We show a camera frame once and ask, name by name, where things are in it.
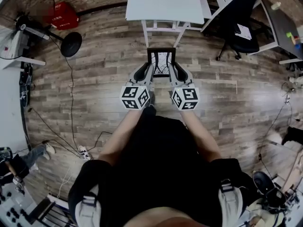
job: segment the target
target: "fan base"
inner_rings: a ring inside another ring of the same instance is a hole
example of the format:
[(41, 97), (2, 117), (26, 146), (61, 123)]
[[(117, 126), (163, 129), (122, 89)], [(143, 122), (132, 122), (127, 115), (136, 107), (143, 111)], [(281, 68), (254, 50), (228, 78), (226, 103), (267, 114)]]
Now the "fan base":
[(82, 44), (82, 36), (77, 32), (66, 35), (61, 44), (61, 54), (71, 57), (78, 52)]

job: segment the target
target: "black shirt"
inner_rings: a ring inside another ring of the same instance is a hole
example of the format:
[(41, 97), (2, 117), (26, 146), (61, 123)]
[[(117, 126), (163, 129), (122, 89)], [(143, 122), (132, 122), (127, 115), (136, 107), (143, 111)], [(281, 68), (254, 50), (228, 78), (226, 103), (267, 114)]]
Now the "black shirt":
[(205, 162), (181, 121), (143, 115), (115, 166), (100, 160), (83, 165), (69, 193), (69, 208), (75, 218), (77, 203), (99, 184), (102, 227), (122, 227), (156, 207), (175, 208), (199, 223), (220, 226), (221, 177), (238, 179), (241, 173), (236, 159)]
[[(26, 163), (21, 159), (19, 155), (15, 155), (10, 161), (10, 164), (15, 169), (17, 176), (21, 177), (22, 179), (25, 178), (28, 173), (29, 169)], [(0, 163), (0, 184), (5, 185), (8, 183), (13, 182), (14, 175), (9, 174), (9, 168), (6, 166), (5, 162)]]

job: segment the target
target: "chair seat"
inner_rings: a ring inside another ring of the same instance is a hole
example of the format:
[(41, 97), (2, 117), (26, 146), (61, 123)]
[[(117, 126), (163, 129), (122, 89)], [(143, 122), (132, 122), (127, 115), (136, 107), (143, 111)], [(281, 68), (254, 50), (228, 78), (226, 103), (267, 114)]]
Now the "chair seat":
[(212, 13), (210, 11), (207, 0), (200, 0), (200, 3), (201, 3), (202, 12), (203, 12), (203, 17), (207, 18), (207, 19), (211, 19)]
[(228, 30), (226, 33), (227, 36), (225, 37), (227, 43), (230, 45), (230, 47), (233, 50), (238, 51), (240, 53), (258, 52), (259, 44), (249, 23), (247, 22), (247, 23), (239, 23), (239, 24), (249, 28), (251, 34), (251, 40), (244, 39), (240, 36), (235, 35), (234, 28), (232, 26), (228, 26), (228, 28), (226, 28)]

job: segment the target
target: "wooden floor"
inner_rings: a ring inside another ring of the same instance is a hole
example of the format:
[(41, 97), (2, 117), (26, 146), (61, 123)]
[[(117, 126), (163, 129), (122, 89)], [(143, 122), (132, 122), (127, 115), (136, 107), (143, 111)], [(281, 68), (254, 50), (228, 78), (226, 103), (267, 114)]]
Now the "wooden floor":
[[(74, 106), (71, 132), (71, 71), (53, 42), (47, 41), (37, 48), (35, 57), (46, 61), (46, 66), (36, 67), (31, 92), (33, 107), (50, 127), (65, 138), (74, 148), (94, 146), (101, 131), (113, 132), (126, 111), (119, 102), (121, 86), (136, 67), (147, 61), (147, 52), (140, 22), (127, 22), (125, 8), (110, 9), (81, 17), (78, 31), (83, 36), (79, 52), (68, 59), (73, 67)], [(70, 31), (57, 34), (65, 36)], [(150, 47), (172, 47), (174, 34), (158, 33), (150, 36)], [(200, 88), (201, 102), (196, 114), (217, 140), (224, 157), (235, 157), (243, 171), (265, 170), (258, 160), (264, 135), (284, 105), (290, 75), (285, 66), (278, 65), (282, 55), (274, 51), (254, 56), (243, 55), (237, 61), (234, 53), (224, 54), (216, 61), (223, 40), (204, 37), (198, 31), (186, 31), (177, 48), (176, 61), (188, 68)], [(169, 98), (167, 79), (154, 80), (158, 115), (180, 119)], [(300, 118), (303, 107), (301, 90), (291, 94), (292, 117)], [(290, 106), (285, 106), (273, 130), (285, 133), (291, 116)], [(303, 128), (292, 118), (290, 124)], [(65, 147), (35, 114), (26, 113), (26, 124), (33, 145), (56, 139)], [(91, 153), (97, 157), (102, 145), (109, 138), (103, 134)], [(57, 195), (64, 176), (69, 182), (61, 189), (66, 199), (77, 174), (84, 163), (55, 142), (57, 154), (49, 161), (38, 160), (39, 172), (33, 171), (26, 185), (36, 201), (49, 192)], [(287, 174), (299, 147), (266, 144), (262, 149), (263, 161), (272, 175)]]

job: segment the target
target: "black chair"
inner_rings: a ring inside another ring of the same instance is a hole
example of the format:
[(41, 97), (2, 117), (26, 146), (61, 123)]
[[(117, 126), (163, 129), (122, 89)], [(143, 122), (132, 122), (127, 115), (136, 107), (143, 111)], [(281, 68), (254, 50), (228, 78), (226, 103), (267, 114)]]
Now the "black chair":
[[(256, 0), (233, 0), (226, 8), (220, 13), (220, 34), (225, 39), (225, 44), (216, 58), (220, 60), (222, 53), (229, 45), (237, 55), (235, 58), (241, 58), (240, 53), (253, 53), (259, 51), (257, 38), (250, 26), (250, 16)], [(251, 40), (239, 37), (235, 33), (240, 33), (238, 25), (248, 27), (251, 34)]]

